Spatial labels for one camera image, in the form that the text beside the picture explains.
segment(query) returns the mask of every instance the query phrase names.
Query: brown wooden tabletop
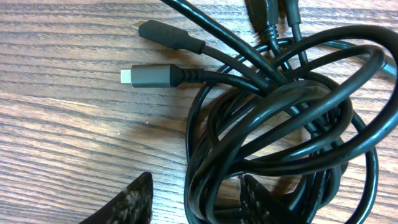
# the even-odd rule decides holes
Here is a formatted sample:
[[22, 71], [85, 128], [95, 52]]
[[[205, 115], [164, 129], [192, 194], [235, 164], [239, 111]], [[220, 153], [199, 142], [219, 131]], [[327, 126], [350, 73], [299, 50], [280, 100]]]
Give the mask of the brown wooden tabletop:
[[[256, 44], [243, 0], [195, 0], [201, 10]], [[303, 35], [351, 24], [398, 31], [396, 0], [301, 0]], [[156, 19], [189, 30], [231, 55], [236, 52], [156, 0], [0, 0], [0, 222], [78, 223], [144, 171], [154, 177], [153, 223], [186, 223], [183, 181], [185, 119], [198, 85], [176, 89], [132, 88], [119, 71], [132, 64], [176, 63], [216, 69], [204, 55], [144, 40], [132, 25]], [[291, 36], [286, 22], [281, 37]], [[313, 49], [310, 59], [330, 52]], [[319, 68], [338, 82], [360, 64], [348, 59]], [[369, 123], [386, 104], [394, 82], [376, 74], [352, 95]], [[213, 100], [224, 92], [217, 88]], [[278, 115], [250, 138], [283, 121]], [[344, 139], [356, 132], [350, 127]], [[398, 223], [398, 131], [378, 144], [376, 203], [367, 223]], [[298, 130], [257, 154], [298, 144]], [[314, 223], [343, 223], [356, 208], [365, 180], [364, 156], [350, 162], [340, 191]], [[262, 177], [276, 193], [296, 179]], [[235, 197], [231, 180], [221, 197]]]

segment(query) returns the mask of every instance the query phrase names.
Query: wood grain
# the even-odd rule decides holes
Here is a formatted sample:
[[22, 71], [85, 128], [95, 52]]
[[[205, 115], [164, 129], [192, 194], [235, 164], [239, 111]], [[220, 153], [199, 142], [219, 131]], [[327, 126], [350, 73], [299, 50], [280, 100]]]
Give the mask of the wood grain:
[[[251, 44], [256, 43], [243, 0], [196, 0], [200, 9]], [[350, 24], [375, 24], [398, 31], [395, 0], [302, 0], [303, 35]], [[185, 118], [198, 86], [131, 88], [119, 70], [132, 64], [176, 63], [216, 69], [203, 55], [174, 51], [139, 38], [131, 27], [157, 19], [190, 31], [208, 45], [236, 52], [155, 0], [0, 0], [0, 222], [77, 223], [144, 171], [154, 176], [153, 223], [186, 223], [183, 211]], [[281, 37], [290, 36], [286, 22]], [[330, 49], [308, 51], [310, 59]], [[359, 64], [344, 60], [319, 68], [338, 82]], [[369, 123], [386, 104], [393, 82], [375, 75], [353, 96]], [[207, 103], [224, 92], [217, 88]], [[275, 126], [280, 114], [252, 139]], [[352, 127], [344, 139], [352, 138]], [[379, 191], [367, 223], [398, 222], [398, 131], [377, 147]], [[296, 131], [257, 155], [308, 139]], [[365, 160], [350, 162], [340, 191], [314, 223], [342, 223], [363, 191]], [[292, 179], [262, 177], [270, 189]], [[235, 197], [237, 183], [220, 195]]]

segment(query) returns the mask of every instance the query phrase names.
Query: bundle of cables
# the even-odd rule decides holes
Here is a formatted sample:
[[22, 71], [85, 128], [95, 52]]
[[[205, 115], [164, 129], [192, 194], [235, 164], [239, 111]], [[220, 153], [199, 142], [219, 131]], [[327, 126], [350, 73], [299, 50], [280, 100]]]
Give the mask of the bundle of cables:
[[[277, 0], [247, 0], [248, 12], [262, 43], [252, 47], [185, 0], [162, 0], [240, 55], [235, 58], [189, 36], [188, 32], [157, 21], [140, 22], [141, 37], [173, 49], [185, 49], [213, 57], [223, 65], [217, 72], [175, 65], [133, 65], [122, 70], [123, 83], [134, 87], [175, 87], [181, 83], [205, 83], [192, 103], [187, 120], [188, 167], [184, 204], [189, 223], [311, 223], [317, 210], [336, 195], [349, 160], [366, 155], [366, 181], [358, 207], [347, 223], [362, 223], [376, 198], [378, 163], [375, 145], [398, 124], [397, 87], [387, 105], [367, 126], [353, 110], [349, 96], [377, 71], [396, 78], [398, 35], [378, 26], [347, 26], [302, 37], [298, 0], [284, 0], [293, 37], [278, 39]], [[354, 45], [344, 39], [376, 42], [390, 51], [384, 55], [376, 45]], [[317, 45], [337, 51], [308, 61], [305, 51]], [[272, 59], [261, 53], [272, 51]], [[293, 69], [288, 59], [298, 55]], [[342, 84], [312, 70], [329, 63], [359, 57], [364, 65]], [[257, 71], [243, 62], [248, 60]], [[243, 77], [227, 74], [232, 69]], [[198, 117], [209, 91], [225, 83], [234, 88], [217, 99], [199, 133]], [[243, 144], [261, 124], [285, 111], [291, 117], [258, 138]], [[358, 134], [343, 142], [342, 133], [352, 123]], [[304, 127], [311, 139], [297, 146], [255, 159], [251, 154]], [[300, 175], [293, 192], [272, 195], [253, 176]], [[238, 176], [238, 204], [216, 203], [223, 180]]]

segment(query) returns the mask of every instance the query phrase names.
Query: silver connector tip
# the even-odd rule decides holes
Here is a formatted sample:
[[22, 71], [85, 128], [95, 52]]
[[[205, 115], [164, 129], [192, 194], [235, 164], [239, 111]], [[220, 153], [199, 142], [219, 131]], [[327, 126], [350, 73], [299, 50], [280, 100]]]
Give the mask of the silver connector tip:
[[145, 21], [139, 21], [132, 25], [132, 28], [138, 30], [139, 26], [143, 25]]
[[120, 70], [120, 82], [131, 83], [131, 69]]

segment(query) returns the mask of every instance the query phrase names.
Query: thin black cable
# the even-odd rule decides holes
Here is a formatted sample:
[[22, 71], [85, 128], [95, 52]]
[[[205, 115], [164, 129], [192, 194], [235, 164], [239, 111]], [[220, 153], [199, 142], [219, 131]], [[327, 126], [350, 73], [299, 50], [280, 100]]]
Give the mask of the thin black cable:
[[[366, 83], [380, 68], [385, 66], [385, 55], [379, 47], [362, 45], [352, 47], [341, 39], [367, 39], [383, 45], [389, 50], [397, 63], [398, 46], [394, 40], [398, 35], [387, 29], [375, 26], [350, 26], [326, 30], [306, 37], [295, 44], [292, 39], [279, 40], [281, 47], [288, 47], [271, 62], [260, 55], [269, 50], [268, 45], [256, 49], [248, 46], [230, 31], [186, 1], [163, 0], [198, 25], [224, 41], [243, 56], [235, 59], [209, 47], [203, 53], [214, 57], [226, 65], [219, 72], [236, 69], [249, 81], [234, 80], [229, 84], [238, 89], [223, 95], [211, 109], [206, 130], [199, 140], [197, 116], [206, 95], [214, 83], [206, 84], [195, 98], [187, 122], [187, 176], [185, 179], [184, 204], [190, 223], [231, 223], [236, 209], [217, 206], [215, 201], [222, 180], [232, 175], [252, 173], [259, 175], [302, 175], [298, 186], [291, 194], [281, 196], [280, 201], [294, 214], [298, 222], [311, 222], [317, 210], [325, 206], [338, 191], [341, 175], [347, 169], [348, 161], [362, 153], [366, 155], [366, 181], [359, 205], [347, 223], [362, 223], [369, 215], [376, 198], [378, 163], [374, 146], [391, 132], [398, 123], [397, 87], [380, 114], [366, 126], [353, 111], [350, 94]], [[296, 31], [296, 40], [300, 31]], [[316, 45], [344, 49], [281, 74], [276, 70], [289, 58]], [[341, 60], [360, 56], [367, 60], [352, 77], [341, 85], [329, 78], [312, 72], [313, 69]], [[241, 62], [248, 58], [264, 75], [254, 73]], [[219, 73], [209, 73], [212, 82], [218, 80]], [[242, 146], [246, 136], [275, 114], [286, 111], [293, 117]], [[239, 120], [225, 135], [219, 135]], [[340, 135], [351, 122], [360, 135], [343, 142]], [[291, 147], [275, 154], [246, 160], [246, 156], [268, 146], [292, 131], [306, 127], [312, 139], [301, 145]], [[269, 201], [266, 206], [280, 205]], [[275, 214], [274, 218], [289, 218]]]

